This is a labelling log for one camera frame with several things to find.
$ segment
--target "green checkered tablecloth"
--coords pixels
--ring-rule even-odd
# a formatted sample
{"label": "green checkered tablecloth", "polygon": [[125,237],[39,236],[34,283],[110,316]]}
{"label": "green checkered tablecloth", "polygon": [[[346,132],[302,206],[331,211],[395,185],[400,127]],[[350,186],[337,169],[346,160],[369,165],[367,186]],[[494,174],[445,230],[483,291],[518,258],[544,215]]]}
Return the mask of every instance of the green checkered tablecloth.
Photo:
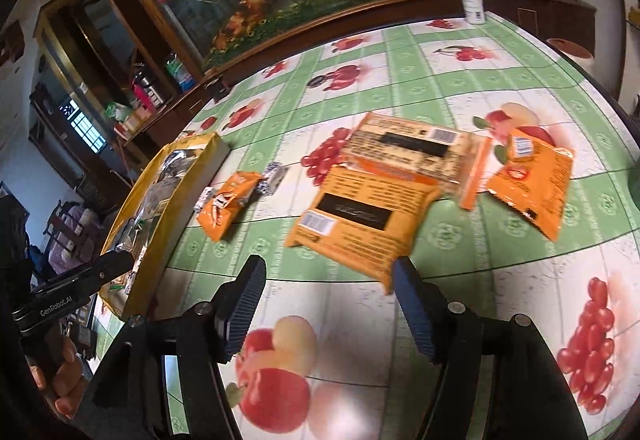
{"label": "green checkered tablecloth", "polygon": [[[383,295],[377,282],[304,247],[283,248],[318,189],[300,159],[336,128],[353,128],[374,110],[492,136],[486,180],[500,168],[504,144],[491,113],[516,110],[576,152],[558,241],[547,240],[481,188],[473,211],[448,199],[433,203],[411,257],[424,279],[480,315],[529,315],[554,354],[574,333],[589,280],[606,281],[616,316],[608,333],[616,344],[614,376],[600,413],[580,408],[588,434],[601,438],[640,390],[640,211],[626,186],[640,150],[600,93],[532,35],[492,14],[484,26],[449,23],[418,22],[318,46],[205,106],[185,131],[203,131],[202,123],[215,117],[205,131],[217,131],[232,149],[212,185],[237,170],[261,171],[274,160],[288,165],[287,175],[276,194],[249,207],[225,241],[212,242],[191,221],[164,274],[160,308],[175,315],[210,299],[248,255],[260,254],[268,282],[252,329],[273,328],[289,315],[312,326],[319,348],[307,377],[312,406],[328,388],[339,402],[354,404],[324,417],[352,423],[341,438],[413,439],[438,369],[417,354],[394,296]],[[307,85],[319,76],[322,85]],[[121,324],[99,306],[96,313],[102,357]],[[220,366],[225,383],[236,381],[234,362]],[[482,435],[489,373],[483,364],[469,438]],[[167,360],[167,376],[174,429],[184,431],[175,359]],[[238,408],[234,413],[244,438],[272,436]],[[325,440],[310,420],[286,438]]]}

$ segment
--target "snack package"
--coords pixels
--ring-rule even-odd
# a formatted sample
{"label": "snack package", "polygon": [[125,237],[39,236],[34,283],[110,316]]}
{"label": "snack package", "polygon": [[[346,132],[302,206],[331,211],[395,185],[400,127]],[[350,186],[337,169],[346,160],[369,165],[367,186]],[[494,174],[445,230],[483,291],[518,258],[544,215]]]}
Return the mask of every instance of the snack package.
{"label": "snack package", "polygon": [[507,163],[489,179],[486,188],[555,241],[573,162],[572,150],[553,147],[513,130],[509,136]]}
{"label": "snack package", "polygon": [[258,182],[255,191],[261,195],[273,195],[287,174],[287,166],[281,162],[270,162],[262,172],[263,179]]}
{"label": "snack package", "polygon": [[254,171],[236,171],[222,185],[215,197],[204,204],[197,216],[198,223],[212,240],[217,242],[233,223],[262,179]]}
{"label": "snack package", "polygon": [[351,169],[437,185],[473,209],[488,137],[369,112],[341,150]]}
{"label": "snack package", "polygon": [[284,246],[305,245],[378,279],[389,293],[392,262],[409,254],[415,230],[440,193],[436,185],[334,165]]}

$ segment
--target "yellow box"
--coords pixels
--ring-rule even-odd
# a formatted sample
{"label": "yellow box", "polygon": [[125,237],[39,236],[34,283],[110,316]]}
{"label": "yellow box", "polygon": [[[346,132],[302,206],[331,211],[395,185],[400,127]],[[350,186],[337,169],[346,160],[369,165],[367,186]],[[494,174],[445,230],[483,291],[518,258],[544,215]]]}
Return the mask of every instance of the yellow box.
{"label": "yellow box", "polygon": [[133,186],[109,231],[109,236],[102,248],[102,254],[110,247],[121,225],[138,212],[146,191],[158,176],[164,159],[176,149],[198,147],[202,149],[200,155],[178,184],[158,220],[145,256],[140,262],[136,280],[131,287],[129,296],[124,296],[124,290],[109,290],[108,284],[100,289],[100,297],[109,310],[123,321],[135,314],[146,314],[160,283],[162,273],[164,273],[164,268],[193,214],[193,206],[202,190],[209,185],[219,170],[229,153],[229,147],[216,133],[185,137],[163,146]]}

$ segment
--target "human hand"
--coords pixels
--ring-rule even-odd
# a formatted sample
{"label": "human hand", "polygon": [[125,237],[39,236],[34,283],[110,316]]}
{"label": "human hand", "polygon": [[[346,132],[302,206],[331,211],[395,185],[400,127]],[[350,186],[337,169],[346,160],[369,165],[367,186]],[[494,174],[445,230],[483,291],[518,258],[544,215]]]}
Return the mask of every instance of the human hand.
{"label": "human hand", "polygon": [[[78,410],[86,381],[82,378],[82,362],[76,356],[76,345],[67,336],[62,338],[62,354],[65,362],[53,377],[52,387],[59,399],[55,406],[58,412],[68,419],[72,419]],[[31,367],[31,375],[40,391],[47,388],[47,382],[42,370],[37,366]]]}

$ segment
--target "plastic bag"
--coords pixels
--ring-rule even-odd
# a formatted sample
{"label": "plastic bag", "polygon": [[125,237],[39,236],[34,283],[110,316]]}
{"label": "plastic bag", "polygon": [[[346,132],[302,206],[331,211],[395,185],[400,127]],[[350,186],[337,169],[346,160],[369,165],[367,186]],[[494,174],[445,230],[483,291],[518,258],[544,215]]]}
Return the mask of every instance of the plastic bag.
{"label": "plastic bag", "polygon": [[558,239],[574,153],[513,130],[507,163],[486,184],[551,240]]}

